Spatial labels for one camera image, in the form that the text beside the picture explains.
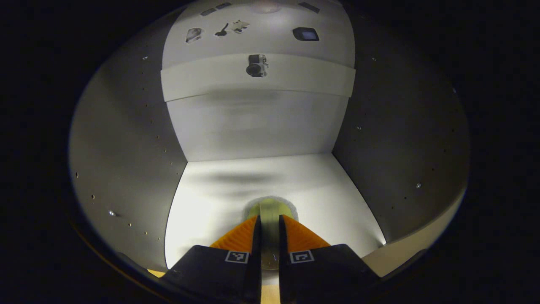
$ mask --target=orange gripper pad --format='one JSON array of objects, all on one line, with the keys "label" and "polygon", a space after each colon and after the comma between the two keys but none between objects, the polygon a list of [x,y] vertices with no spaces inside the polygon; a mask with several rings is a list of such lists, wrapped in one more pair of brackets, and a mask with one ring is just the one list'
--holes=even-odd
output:
[{"label": "orange gripper pad", "polygon": [[287,228],[287,251],[289,253],[330,246],[320,236],[287,215],[283,215],[283,220]]},{"label": "orange gripper pad", "polygon": [[256,216],[246,220],[227,232],[210,247],[251,253],[256,222]]}]

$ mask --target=dark rectangle sticker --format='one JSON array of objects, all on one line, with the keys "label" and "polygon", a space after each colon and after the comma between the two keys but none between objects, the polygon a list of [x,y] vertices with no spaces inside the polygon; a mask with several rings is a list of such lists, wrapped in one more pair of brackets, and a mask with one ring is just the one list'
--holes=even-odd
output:
[{"label": "dark rectangle sticker", "polygon": [[298,5],[299,5],[299,6],[303,6],[303,7],[305,7],[305,8],[308,9],[308,10],[312,10],[312,11],[314,11],[314,12],[317,13],[317,14],[318,14],[319,11],[320,11],[319,8],[313,6],[313,5],[309,4],[309,3],[306,3],[306,2],[298,3]]},{"label": "dark rectangle sticker", "polygon": [[208,9],[208,10],[205,10],[204,12],[201,13],[201,16],[208,16],[210,15],[211,13],[215,12],[216,9],[215,8],[211,8],[211,9]]},{"label": "dark rectangle sticker", "polygon": [[229,2],[225,2],[225,3],[221,3],[220,5],[216,6],[215,8],[217,8],[218,10],[222,9],[222,8],[226,8],[227,6],[229,5],[232,5],[231,3]]}]

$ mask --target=wooden surface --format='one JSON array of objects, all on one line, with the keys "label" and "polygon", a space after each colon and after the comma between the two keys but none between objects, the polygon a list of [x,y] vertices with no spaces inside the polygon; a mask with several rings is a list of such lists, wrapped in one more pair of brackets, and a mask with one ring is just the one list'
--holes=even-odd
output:
[{"label": "wooden surface", "polygon": [[261,304],[279,304],[279,285],[263,285]]}]

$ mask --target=cartoon sticker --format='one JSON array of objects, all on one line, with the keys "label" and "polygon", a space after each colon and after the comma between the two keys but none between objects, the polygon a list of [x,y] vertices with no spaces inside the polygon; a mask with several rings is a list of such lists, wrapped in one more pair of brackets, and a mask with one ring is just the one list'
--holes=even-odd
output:
[{"label": "cartoon sticker", "polygon": [[223,27],[223,29],[217,33],[215,33],[216,36],[218,37],[223,37],[225,35],[227,35],[228,32],[235,32],[235,33],[242,33],[243,30],[247,29],[247,26],[249,25],[249,23],[247,22],[243,22],[243,21],[235,21],[235,22],[231,22],[231,26],[229,27],[229,23],[225,24],[225,26]]}]

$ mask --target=white floor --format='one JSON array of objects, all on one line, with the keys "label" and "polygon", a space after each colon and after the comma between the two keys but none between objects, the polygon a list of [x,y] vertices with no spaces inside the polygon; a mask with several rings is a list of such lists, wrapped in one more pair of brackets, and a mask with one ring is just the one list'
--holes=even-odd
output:
[{"label": "white floor", "polygon": [[[302,224],[332,245],[349,245],[360,257],[386,243],[371,210],[330,153],[189,162],[167,221],[167,267],[192,246],[209,246],[240,224],[248,202],[268,195],[292,202]],[[263,273],[263,285],[277,283],[277,272]]]}]

